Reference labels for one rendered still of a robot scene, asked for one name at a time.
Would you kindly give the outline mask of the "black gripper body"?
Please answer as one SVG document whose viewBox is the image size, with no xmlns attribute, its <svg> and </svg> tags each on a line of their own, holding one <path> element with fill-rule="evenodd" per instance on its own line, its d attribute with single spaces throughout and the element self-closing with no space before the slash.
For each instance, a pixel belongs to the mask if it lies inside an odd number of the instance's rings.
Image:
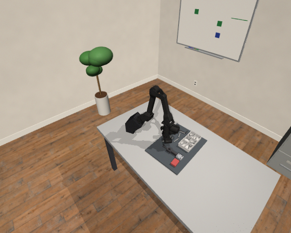
<svg viewBox="0 0 291 233">
<path fill-rule="evenodd" d="M 163 130 L 163 136 L 165 136 L 164 143 L 172 143 L 172 139 L 170 138 L 170 130 L 166 131 L 163 129 L 163 126 L 161 126 L 161 131 Z"/>
</svg>

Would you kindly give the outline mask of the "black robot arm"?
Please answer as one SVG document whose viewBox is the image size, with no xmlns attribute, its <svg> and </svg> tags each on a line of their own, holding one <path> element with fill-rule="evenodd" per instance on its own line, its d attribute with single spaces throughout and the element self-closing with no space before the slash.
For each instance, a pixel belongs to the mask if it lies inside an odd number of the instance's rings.
<svg viewBox="0 0 291 233">
<path fill-rule="evenodd" d="M 147 111 L 136 117 L 138 123 L 143 123 L 143 122 L 149 121 L 153 118 L 154 113 L 152 111 L 153 111 L 155 99 L 157 97 L 157 98 L 161 99 L 162 108 L 163 108 L 163 112 L 164 112 L 163 121 L 162 121 L 163 129 L 166 131 L 170 130 L 170 135 L 177 134 L 180 130 L 180 127 L 179 127 L 179 125 L 174 124 L 175 122 L 173 120 L 173 116 L 172 116 L 172 114 L 169 110 L 169 106 L 168 106 L 167 95 L 157 85 L 150 88 L 149 95 L 150 95 L 150 99 L 149 99 Z"/>
</svg>

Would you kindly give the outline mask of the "red block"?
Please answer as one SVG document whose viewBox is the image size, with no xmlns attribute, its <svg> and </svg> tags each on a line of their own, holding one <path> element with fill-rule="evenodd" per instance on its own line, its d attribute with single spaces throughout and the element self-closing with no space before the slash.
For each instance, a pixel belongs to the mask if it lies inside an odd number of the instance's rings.
<svg viewBox="0 0 291 233">
<path fill-rule="evenodd" d="M 171 162 L 171 165 L 176 167 L 178 163 L 179 163 L 179 160 L 174 158 L 174 160 Z"/>
</svg>

